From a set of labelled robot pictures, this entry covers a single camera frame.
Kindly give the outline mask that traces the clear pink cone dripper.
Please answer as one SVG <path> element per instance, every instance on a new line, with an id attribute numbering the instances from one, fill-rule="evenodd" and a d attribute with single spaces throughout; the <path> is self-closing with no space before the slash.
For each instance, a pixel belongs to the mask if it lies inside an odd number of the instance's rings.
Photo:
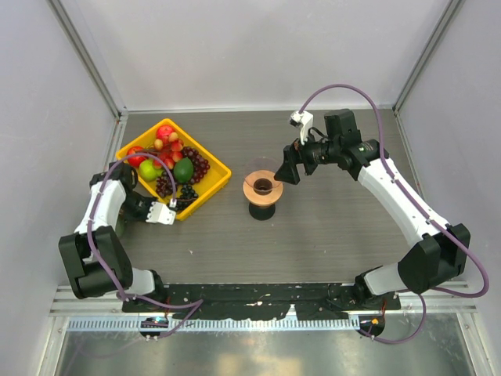
<path id="1" fill-rule="evenodd" d="M 243 185 L 258 195 L 268 195 L 282 186 L 281 182 L 274 180 L 278 168 L 278 161 L 256 157 L 245 164 Z"/>

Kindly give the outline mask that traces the round wooden ring holder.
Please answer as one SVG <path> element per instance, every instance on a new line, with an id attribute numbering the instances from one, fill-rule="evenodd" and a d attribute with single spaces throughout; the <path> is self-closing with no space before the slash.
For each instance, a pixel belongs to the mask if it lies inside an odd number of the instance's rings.
<path id="1" fill-rule="evenodd" d="M 283 195 L 283 183 L 274 179 L 274 172 L 257 170 L 243 181 L 243 194 L 253 205 L 267 208 L 274 205 Z"/>

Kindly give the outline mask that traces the dark red glass carafe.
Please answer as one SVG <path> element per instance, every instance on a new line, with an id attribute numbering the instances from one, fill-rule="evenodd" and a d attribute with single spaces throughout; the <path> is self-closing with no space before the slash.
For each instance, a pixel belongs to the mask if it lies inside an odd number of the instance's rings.
<path id="1" fill-rule="evenodd" d="M 253 219 L 259 221 L 265 221 L 271 219 L 276 212 L 276 205 L 271 204 L 269 206 L 263 207 L 256 204 L 249 203 L 248 211 Z"/>

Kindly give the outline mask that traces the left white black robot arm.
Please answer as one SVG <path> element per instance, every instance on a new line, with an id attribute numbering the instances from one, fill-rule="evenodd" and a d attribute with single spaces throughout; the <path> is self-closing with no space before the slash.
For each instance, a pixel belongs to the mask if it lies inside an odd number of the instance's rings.
<path id="1" fill-rule="evenodd" d="M 134 268 L 117 235 L 120 217 L 148 222 L 159 207 L 156 198 L 135 191 L 137 182 L 138 173 L 128 164 L 111 164 L 108 172 L 95 174 L 84 218 L 72 234 L 59 239 L 58 247 L 76 298 L 140 296 L 149 311 L 157 312 L 168 300 L 160 276 Z"/>

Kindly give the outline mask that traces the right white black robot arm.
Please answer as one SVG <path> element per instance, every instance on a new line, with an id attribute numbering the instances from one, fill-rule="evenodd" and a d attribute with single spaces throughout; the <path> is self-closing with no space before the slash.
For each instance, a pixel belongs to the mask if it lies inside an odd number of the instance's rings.
<path id="1" fill-rule="evenodd" d="M 296 111 L 290 123 L 299 136 L 283 149 L 283 163 L 275 180 L 297 185 L 298 165 L 311 175 L 319 165 L 336 164 L 366 188 L 397 223 L 410 246 L 399 261 L 361 273 L 353 287 L 355 302 L 371 309 L 383 295 L 408 290 L 422 294 L 461 275 L 470 243 L 463 224 L 452 226 L 438 215 L 401 177 L 386 150 L 375 139 L 362 140 L 351 110 L 332 110 L 324 115 L 326 132 L 313 125 L 307 111 Z"/>

